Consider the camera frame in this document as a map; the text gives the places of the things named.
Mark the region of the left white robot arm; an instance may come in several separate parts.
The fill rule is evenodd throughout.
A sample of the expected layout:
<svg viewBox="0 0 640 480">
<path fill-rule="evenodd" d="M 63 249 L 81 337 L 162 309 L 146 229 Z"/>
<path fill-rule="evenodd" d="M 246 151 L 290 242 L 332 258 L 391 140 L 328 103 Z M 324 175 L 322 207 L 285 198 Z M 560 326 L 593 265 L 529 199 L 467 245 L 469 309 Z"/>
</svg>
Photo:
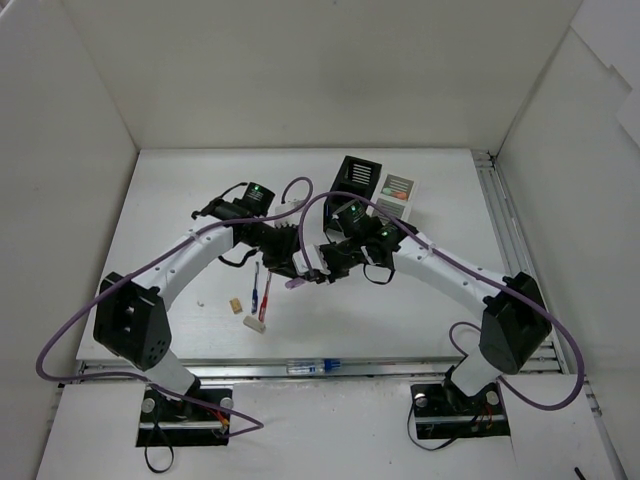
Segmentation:
<svg viewBox="0 0 640 480">
<path fill-rule="evenodd" d="M 213 261 L 239 244 L 262 253 L 271 271 L 293 278 L 297 232 L 290 219 L 304 200 L 270 208 L 275 195 L 251 182 L 241 198 L 218 196 L 192 213 L 193 224 L 167 255 L 130 279 L 115 272 L 100 284 L 93 338 L 139 375 L 168 390 L 164 408 L 175 418 L 199 409 L 199 379 L 171 350 L 168 312 L 180 293 Z"/>
</svg>

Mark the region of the clear bottle blue cap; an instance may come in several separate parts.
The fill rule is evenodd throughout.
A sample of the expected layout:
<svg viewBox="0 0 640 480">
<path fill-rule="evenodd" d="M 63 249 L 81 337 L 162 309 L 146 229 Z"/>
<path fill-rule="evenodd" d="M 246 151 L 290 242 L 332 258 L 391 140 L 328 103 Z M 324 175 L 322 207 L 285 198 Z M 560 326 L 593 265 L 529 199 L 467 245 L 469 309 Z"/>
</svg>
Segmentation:
<svg viewBox="0 0 640 480">
<path fill-rule="evenodd" d="M 290 361 L 286 365 L 286 372 L 292 376 L 324 375 L 339 370 L 341 366 L 341 361 L 338 359 Z"/>
</svg>

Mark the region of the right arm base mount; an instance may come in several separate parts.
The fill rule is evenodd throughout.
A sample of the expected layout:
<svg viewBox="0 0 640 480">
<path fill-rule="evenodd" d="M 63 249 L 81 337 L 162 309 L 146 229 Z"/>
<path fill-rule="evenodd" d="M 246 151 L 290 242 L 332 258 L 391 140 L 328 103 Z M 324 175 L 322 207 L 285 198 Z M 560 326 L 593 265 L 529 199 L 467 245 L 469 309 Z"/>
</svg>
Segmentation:
<svg viewBox="0 0 640 480">
<path fill-rule="evenodd" d="M 461 439 L 509 437 L 511 428 L 496 383 L 476 397 L 455 406 L 440 383 L 410 386 L 407 418 L 410 440 L 420 448 L 438 451 Z"/>
</svg>

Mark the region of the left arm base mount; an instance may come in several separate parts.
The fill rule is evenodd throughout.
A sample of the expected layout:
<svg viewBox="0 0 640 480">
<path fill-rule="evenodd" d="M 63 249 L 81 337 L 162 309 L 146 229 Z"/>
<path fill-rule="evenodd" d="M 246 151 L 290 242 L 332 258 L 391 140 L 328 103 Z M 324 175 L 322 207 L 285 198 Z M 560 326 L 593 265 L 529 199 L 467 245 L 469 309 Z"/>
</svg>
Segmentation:
<svg viewBox="0 0 640 480">
<path fill-rule="evenodd" d="M 147 388 L 141 405 L 136 446 L 226 446 L 229 430 L 228 413 L 169 399 Z"/>
</svg>

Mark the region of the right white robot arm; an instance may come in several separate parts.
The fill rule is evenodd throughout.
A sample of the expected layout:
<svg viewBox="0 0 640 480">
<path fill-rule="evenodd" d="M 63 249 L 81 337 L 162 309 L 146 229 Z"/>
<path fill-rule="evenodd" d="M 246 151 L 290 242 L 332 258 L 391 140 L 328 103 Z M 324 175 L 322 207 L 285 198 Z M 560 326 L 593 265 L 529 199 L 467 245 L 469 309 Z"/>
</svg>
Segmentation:
<svg viewBox="0 0 640 480">
<path fill-rule="evenodd" d="M 486 272 L 439 249 L 414 226 L 386 215 L 370 215 L 362 198 L 327 200 L 328 227 L 345 239 L 322 247 L 332 274 L 354 263 L 387 268 L 417 279 L 465 307 L 480 321 L 479 344 L 447 374 L 445 405 L 464 412 L 502 375 L 517 374 L 551 333 L 552 322 L 536 281 Z"/>
</svg>

